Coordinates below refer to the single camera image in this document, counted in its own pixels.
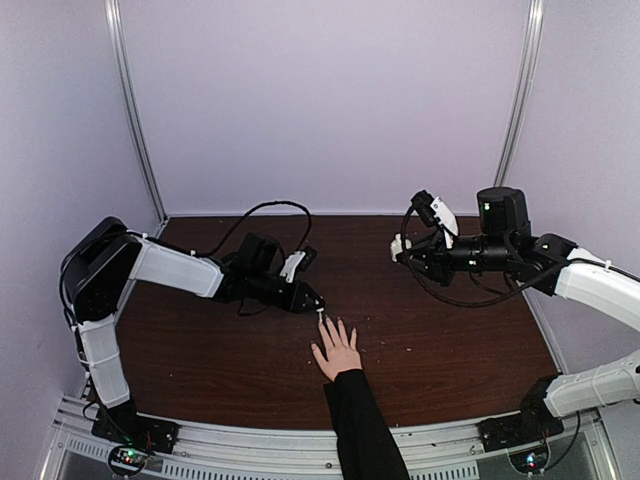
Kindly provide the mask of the white nail polish bottle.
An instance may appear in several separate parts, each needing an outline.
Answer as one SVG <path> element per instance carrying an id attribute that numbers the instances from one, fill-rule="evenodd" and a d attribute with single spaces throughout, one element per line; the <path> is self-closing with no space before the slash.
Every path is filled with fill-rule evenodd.
<path id="1" fill-rule="evenodd" d="M 408 250 L 412 247 L 412 243 L 409 239 L 402 238 L 400 233 L 396 233 L 394 239 L 390 243 L 390 255 L 391 260 L 394 263 L 398 262 L 399 255 L 403 253 L 405 250 Z"/>

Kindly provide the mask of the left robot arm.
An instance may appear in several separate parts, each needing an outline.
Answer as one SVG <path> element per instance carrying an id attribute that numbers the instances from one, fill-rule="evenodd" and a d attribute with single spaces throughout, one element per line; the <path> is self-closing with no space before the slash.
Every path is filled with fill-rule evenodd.
<path id="1" fill-rule="evenodd" d="M 120 299 L 132 282 L 147 282 L 221 303 L 255 300 L 291 313 L 316 312 L 325 301 L 297 279 L 315 260 L 306 246 L 286 256 L 279 271 L 271 264 L 282 248 L 273 238 L 250 232 L 221 259 L 183 250 L 135 232 L 116 217 L 103 219 L 62 261 L 59 296 L 71 331 L 80 342 L 80 361 L 97 397 L 108 408 L 106 429 L 123 444 L 137 442 L 144 424 L 122 406 L 131 400 L 115 324 Z"/>

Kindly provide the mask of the black sleeved forearm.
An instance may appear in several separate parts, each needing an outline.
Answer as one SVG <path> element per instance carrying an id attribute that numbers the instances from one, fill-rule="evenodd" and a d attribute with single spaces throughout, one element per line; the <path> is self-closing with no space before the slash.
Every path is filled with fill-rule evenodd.
<path id="1" fill-rule="evenodd" d="M 341 372 L 323 390 L 337 436 L 342 477 L 407 479 L 406 464 L 364 372 Z"/>

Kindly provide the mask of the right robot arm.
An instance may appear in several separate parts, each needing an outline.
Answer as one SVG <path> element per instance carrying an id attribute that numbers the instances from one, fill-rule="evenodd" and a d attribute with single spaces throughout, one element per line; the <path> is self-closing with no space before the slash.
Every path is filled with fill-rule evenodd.
<path id="1" fill-rule="evenodd" d="M 457 218 L 444 201 L 417 192 L 390 243 L 394 262 L 405 266 L 432 298 L 460 308 L 500 304 L 528 288 L 599 311 L 632 329 L 639 327 L 639 278 L 555 234 L 531 232 L 526 197 L 510 187 L 476 195 L 481 232 L 460 234 Z M 450 285 L 458 272 L 500 272 L 517 288 L 485 301 L 447 298 L 434 289 Z M 639 354 L 575 374 L 542 381 L 513 419 L 519 440 L 535 440 L 561 418 L 594 407 L 639 398 Z"/>

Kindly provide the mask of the person's hand on table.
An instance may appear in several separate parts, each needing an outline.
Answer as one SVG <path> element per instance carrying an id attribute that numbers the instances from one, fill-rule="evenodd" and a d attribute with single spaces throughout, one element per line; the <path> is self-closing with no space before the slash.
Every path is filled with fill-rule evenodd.
<path id="1" fill-rule="evenodd" d="M 363 368 L 358 351 L 358 332 L 350 332 L 342 320 L 334 322 L 329 316 L 318 323 L 322 346 L 313 342 L 311 351 L 321 372 L 334 382 L 341 373 Z"/>

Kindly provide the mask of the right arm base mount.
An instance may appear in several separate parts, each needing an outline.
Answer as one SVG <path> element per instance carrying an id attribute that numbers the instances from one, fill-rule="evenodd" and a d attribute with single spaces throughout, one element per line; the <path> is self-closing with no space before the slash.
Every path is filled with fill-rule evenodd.
<path id="1" fill-rule="evenodd" d="M 564 432 L 560 419 L 533 411 L 490 417 L 478 424 L 486 453 L 506 450 L 511 466 L 521 474 L 542 474 L 550 465 L 549 440 Z"/>

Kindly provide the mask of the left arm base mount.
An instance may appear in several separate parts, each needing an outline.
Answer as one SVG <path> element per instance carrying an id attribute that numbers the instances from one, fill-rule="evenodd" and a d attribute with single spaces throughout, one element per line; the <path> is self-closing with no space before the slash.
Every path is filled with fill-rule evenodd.
<path id="1" fill-rule="evenodd" d="M 157 453 L 171 454 L 179 426 L 167 420 L 141 416 L 136 410 L 101 409 L 93 422 L 93 436 L 114 443 L 107 466 L 117 476 L 140 474 Z"/>

